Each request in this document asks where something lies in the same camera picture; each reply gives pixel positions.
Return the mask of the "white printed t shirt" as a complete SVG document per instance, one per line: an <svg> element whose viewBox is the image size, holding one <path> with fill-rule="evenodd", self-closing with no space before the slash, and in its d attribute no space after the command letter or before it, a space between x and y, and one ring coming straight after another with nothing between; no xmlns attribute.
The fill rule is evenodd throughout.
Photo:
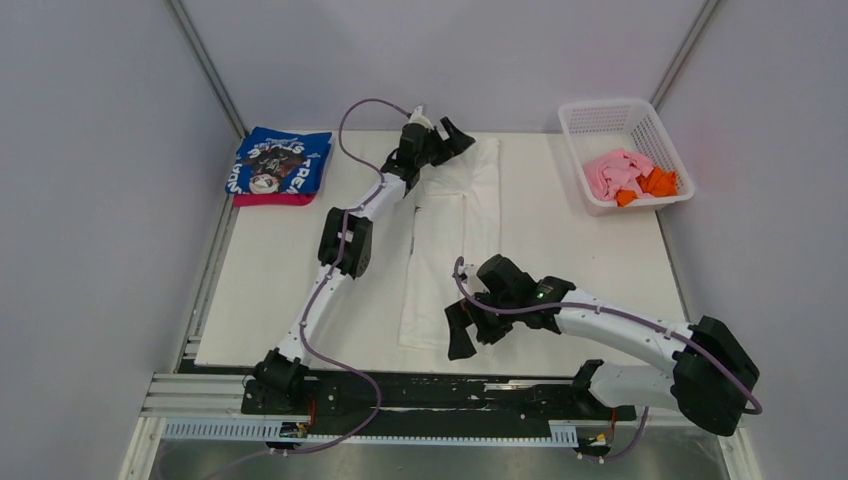
<svg viewBox="0 0 848 480"><path fill-rule="evenodd" d="M476 266L500 251L500 146L496 138L478 140L421 174L399 324L402 347L447 347L444 308L460 299L452 279L455 260Z"/></svg>

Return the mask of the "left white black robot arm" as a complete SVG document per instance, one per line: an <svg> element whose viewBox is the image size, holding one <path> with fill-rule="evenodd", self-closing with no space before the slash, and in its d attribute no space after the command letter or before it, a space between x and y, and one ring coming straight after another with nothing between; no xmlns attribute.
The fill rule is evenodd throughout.
<svg viewBox="0 0 848 480"><path fill-rule="evenodd" d="M254 382L279 411L293 413L304 405L305 377L310 362L318 357L310 339L346 286L368 268L375 221L414 189L423 167L440 166L476 142L449 118L440 123L437 128L426 119L409 119L398 147L387 156L367 193L350 207L328 211L318 246L320 267L307 300L285 336L253 370Z"/></svg>

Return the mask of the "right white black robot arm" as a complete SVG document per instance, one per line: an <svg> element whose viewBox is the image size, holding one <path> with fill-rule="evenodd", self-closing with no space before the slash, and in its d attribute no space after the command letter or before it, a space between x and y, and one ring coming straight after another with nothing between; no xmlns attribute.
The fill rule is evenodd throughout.
<svg viewBox="0 0 848 480"><path fill-rule="evenodd" d="M704 316L687 323L643 316L571 281L536 280L500 254L479 267L458 257L451 277L460 293L444 310L451 361L473 357L477 345L493 345L521 323L639 359L637 365L602 359L581 365L570 393L573 408L584 417L622 406L661 408L728 437L743 416L763 412L754 394L759 368L719 319Z"/></svg>

